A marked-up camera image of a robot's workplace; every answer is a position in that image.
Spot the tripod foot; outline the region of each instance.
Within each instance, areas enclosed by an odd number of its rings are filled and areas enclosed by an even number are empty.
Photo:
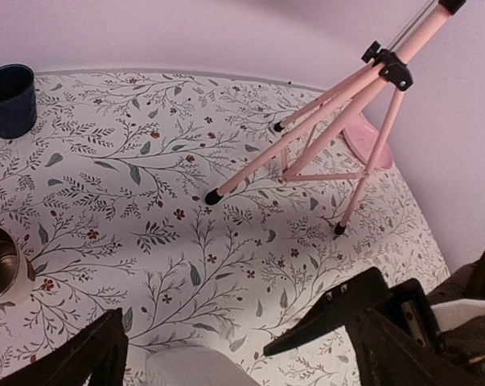
[[[343,227],[342,225],[340,225],[340,223],[337,223],[337,225],[335,226],[335,234],[337,236],[341,236],[344,234],[344,232],[346,232],[346,227]]]
[[[282,127],[282,123],[278,122],[276,125],[274,125],[274,131],[277,133],[281,133],[283,130],[285,130],[285,127]]]
[[[215,205],[222,199],[222,195],[217,194],[217,189],[214,189],[210,193],[207,194],[207,196],[204,198],[204,202],[207,203],[208,205]]]

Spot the floral pattern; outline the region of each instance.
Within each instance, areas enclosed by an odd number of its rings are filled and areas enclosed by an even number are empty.
[[[426,291],[448,275],[396,168],[372,177],[341,237],[355,184],[285,184],[278,160],[205,207],[315,92],[150,72],[39,76],[36,91],[36,127],[0,140],[0,225],[36,273],[29,299],[0,309],[0,377],[122,307],[128,385],[144,382],[148,353],[182,343],[222,351],[265,386],[358,384],[343,330],[273,358],[261,350],[370,266]],[[361,165],[336,138],[308,167]]]

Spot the dark blue cup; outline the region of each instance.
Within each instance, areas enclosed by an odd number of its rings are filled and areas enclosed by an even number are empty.
[[[36,123],[35,75],[22,64],[0,67],[0,138],[14,139]]]

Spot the tripod knob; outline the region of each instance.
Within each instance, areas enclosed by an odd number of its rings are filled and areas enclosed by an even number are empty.
[[[371,47],[368,48],[368,50],[365,52],[364,56],[362,56],[362,60],[365,63],[369,63],[371,59],[375,59],[378,56],[378,51],[381,48],[381,44],[379,44],[377,41],[375,41],[373,44],[371,44]]]

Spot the pink tripod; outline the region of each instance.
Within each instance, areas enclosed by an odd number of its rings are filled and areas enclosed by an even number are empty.
[[[387,137],[393,127],[404,91],[413,83],[412,76],[406,64],[425,46],[444,23],[455,14],[466,0],[433,0],[414,17],[409,25],[398,35],[390,48],[380,50],[380,45],[375,42],[362,58],[366,63],[373,60],[343,82],[337,84],[331,90],[325,92],[308,105],[299,109],[278,122],[274,130],[281,132],[297,119],[311,113],[304,121],[271,145],[266,151],[252,160],[244,169],[231,177],[222,186],[207,194],[205,202],[215,205],[224,195],[236,188],[246,177],[254,173],[258,168],[267,163],[278,153],[282,154],[282,179],[284,181],[326,181],[336,179],[358,179],[359,182],[351,196],[351,200],[343,214],[342,219],[335,227],[335,233],[342,235],[346,230],[347,222],[353,213],[360,196],[364,192],[369,176],[375,169],[376,160],[387,141]],[[380,134],[372,149],[367,166],[357,173],[337,175],[299,175],[303,168],[321,152],[330,141],[339,134],[346,124],[365,108],[387,83],[396,86],[392,101],[381,127]],[[333,122],[312,142],[312,137],[317,124],[333,113],[345,101],[352,98],[352,102],[346,107]],[[306,131],[311,130],[302,154],[292,165],[288,164],[289,144],[301,137]]]

